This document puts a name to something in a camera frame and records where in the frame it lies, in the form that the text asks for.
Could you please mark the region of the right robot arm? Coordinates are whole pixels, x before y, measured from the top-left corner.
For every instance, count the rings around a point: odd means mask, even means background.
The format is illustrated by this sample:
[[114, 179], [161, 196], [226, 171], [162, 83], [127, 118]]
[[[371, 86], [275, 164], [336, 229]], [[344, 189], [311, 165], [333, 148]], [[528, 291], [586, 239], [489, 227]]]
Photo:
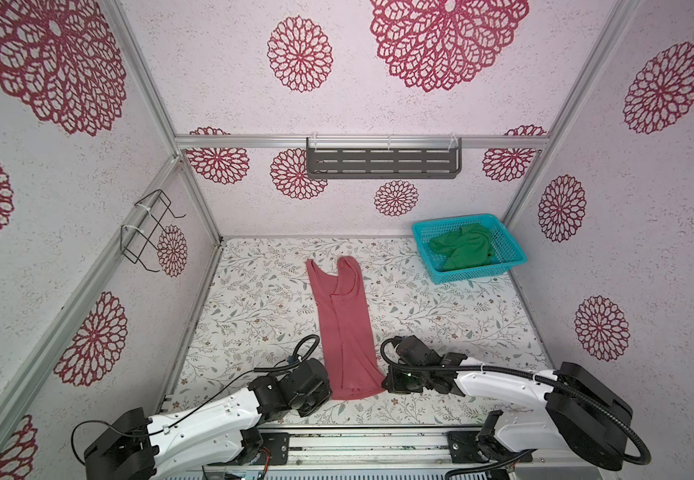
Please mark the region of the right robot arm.
[[388, 374], [383, 387], [394, 394], [490, 398], [519, 406], [491, 411], [471, 446], [484, 470], [507, 469], [538, 450], [563, 450], [594, 467], [619, 471], [647, 464], [651, 454], [631, 427], [630, 405], [584, 367], [565, 362], [557, 370], [527, 372], [491, 365], [465, 354], [438, 354], [415, 336], [383, 341]]

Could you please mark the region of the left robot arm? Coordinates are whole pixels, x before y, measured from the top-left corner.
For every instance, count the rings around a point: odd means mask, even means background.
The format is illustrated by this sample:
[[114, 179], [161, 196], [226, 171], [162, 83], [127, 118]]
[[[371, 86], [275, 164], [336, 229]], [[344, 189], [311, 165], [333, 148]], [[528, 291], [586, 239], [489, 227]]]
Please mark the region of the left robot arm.
[[308, 359], [269, 373], [194, 409], [147, 416], [129, 410], [83, 453], [88, 479], [165, 479], [210, 463], [243, 465], [264, 446], [259, 427], [295, 412], [315, 413], [331, 399], [326, 367]]

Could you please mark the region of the green tank top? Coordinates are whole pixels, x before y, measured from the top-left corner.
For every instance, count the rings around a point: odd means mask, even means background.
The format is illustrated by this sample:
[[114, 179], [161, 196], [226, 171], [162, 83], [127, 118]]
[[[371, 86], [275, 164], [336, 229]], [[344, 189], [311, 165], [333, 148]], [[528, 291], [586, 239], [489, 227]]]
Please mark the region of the green tank top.
[[445, 258], [441, 271], [457, 271], [491, 264], [496, 259], [492, 242], [488, 228], [470, 224], [432, 238], [429, 248]]

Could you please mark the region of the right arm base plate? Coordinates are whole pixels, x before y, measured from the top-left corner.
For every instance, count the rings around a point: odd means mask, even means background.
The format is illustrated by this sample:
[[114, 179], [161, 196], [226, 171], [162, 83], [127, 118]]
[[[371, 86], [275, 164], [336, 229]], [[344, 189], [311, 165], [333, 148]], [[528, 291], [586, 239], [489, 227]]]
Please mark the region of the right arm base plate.
[[480, 449], [479, 433], [475, 429], [457, 429], [446, 433], [453, 464], [486, 464], [490, 461]]

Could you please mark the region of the pink tank top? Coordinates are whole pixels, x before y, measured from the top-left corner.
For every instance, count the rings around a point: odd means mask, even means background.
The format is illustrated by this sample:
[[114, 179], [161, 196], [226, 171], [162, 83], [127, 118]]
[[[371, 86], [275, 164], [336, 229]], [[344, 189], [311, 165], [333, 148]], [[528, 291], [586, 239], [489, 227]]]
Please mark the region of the pink tank top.
[[343, 256], [337, 273], [306, 262], [318, 311], [320, 337], [335, 400], [362, 400], [384, 391], [364, 277], [357, 260]]

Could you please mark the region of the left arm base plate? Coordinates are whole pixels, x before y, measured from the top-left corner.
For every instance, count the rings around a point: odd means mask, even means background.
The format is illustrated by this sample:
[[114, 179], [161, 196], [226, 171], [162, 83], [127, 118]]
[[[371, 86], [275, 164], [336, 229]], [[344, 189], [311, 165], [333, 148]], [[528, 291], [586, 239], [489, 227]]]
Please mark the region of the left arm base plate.
[[251, 465], [263, 467], [288, 464], [291, 435], [288, 432], [262, 431], [262, 446], [253, 458]]

